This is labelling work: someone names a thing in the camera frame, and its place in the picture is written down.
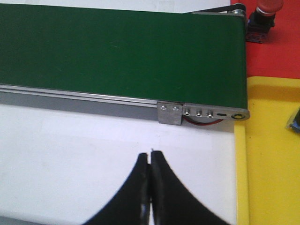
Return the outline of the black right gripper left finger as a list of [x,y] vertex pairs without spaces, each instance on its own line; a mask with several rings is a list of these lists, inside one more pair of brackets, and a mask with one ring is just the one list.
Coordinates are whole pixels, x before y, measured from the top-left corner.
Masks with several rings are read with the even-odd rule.
[[86,225],[148,225],[150,216],[150,165],[148,155],[136,163],[113,198]]

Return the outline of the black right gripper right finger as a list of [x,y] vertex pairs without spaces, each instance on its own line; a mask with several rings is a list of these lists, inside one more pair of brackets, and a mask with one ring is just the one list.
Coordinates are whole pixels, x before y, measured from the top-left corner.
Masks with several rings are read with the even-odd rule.
[[151,152],[151,191],[156,225],[226,225],[182,184],[161,151]]

